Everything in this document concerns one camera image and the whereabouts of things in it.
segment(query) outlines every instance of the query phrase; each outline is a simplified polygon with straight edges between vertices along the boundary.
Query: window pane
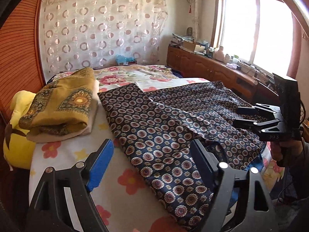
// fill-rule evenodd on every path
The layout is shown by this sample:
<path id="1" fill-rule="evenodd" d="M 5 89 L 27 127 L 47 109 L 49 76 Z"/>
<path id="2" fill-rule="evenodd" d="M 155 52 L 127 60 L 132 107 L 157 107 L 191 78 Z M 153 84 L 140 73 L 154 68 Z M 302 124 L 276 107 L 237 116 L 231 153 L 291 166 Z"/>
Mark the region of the window pane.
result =
<path id="1" fill-rule="evenodd" d="M 286 75 L 293 45 L 291 11 L 277 0 L 260 2 L 260 30 L 253 63 L 268 72 Z"/>
<path id="2" fill-rule="evenodd" d="M 224 53 L 249 61 L 256 25 L 256 0 L 226 0 L 222 46 Z"/>

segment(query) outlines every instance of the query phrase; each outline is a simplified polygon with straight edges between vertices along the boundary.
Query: stuffed animal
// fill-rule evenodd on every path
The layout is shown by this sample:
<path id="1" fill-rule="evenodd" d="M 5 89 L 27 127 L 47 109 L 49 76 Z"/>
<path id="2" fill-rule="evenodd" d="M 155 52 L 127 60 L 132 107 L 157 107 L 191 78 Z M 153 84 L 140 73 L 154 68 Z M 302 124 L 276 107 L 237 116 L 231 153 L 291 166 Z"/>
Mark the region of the stuffed animal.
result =
<path id="1" fill-rule="evenodd" d="M 14 167 L 30 169 L 35 143 L 26 139 L 29 130 L 18 126 L 19 119 L 27 113 L 36 94 L 19 91 L 12 98 L 10 109 L 13 110 L 10 122 L 5 128 L 3 143 L 4 158 Z"/>

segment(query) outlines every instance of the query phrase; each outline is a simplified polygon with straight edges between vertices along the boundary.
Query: wooden louvered door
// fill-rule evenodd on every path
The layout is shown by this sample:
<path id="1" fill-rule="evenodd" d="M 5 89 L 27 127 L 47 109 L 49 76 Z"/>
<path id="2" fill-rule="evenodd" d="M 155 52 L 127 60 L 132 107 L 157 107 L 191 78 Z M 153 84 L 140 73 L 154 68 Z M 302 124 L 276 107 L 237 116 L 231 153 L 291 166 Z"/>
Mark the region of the wooden louvered door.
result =
<path id="1" fill-rule="evenodd" d="M 0 110 L 9 121 L 10 101 L 20 90 L 44 86 L 38 47 L 41 0 L 21 0 L 0 29 Z"/>

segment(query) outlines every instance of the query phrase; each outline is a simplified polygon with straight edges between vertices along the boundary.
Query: silver screw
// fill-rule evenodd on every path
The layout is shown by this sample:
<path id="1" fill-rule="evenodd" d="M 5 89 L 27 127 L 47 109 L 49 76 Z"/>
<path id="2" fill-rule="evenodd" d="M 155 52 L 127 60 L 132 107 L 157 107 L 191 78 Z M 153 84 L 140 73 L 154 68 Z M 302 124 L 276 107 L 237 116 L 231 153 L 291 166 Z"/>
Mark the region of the silver screw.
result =
<path id="1" fill-rule="evenodd" d="M 259 171 L 257 170 L 256 167 L 250 168 L 250 171 L 251 171 L 252 173 L 258 173 L 258 172 L 259 172 Z"/>
<path id="2" fill-rule="evenodd" d="M 51 173 L 53 171 L 53 168 L 52 167 L 48 167 L 45 169 L 45 172 L 46 173 Z"/>
<path id="3" fill-rule="evenodd" d="M 82 162 L 82 161 L 80 161 L 80 162 L 77 162 L 75 166 L 76 166 L 77 168 L 82 168 L 84 165 L 85 165 L 85 163 Z"/>
<path id="4" fill-rule="evenodd" d="M 220 162 L 219 163 L 219 167 L 221 167 L 221 168 L 228 168 L 228 164 L 227 163 L 225 163 L 225 162 Z"/>

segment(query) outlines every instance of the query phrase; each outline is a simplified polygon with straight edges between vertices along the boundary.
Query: mustard yellow blanket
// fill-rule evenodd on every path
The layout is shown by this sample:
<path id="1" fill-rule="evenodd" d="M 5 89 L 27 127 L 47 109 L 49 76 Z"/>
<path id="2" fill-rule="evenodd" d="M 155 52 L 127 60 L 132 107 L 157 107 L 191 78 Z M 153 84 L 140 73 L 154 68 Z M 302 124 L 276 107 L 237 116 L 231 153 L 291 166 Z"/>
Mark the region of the mustard yellow blanket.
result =
<path id="1" fill-rule="evenodd" d="M 87 127 L 95 78 L 92 68 L 44 86 L 19 120 L 33 135 L 67 135 Z"/>

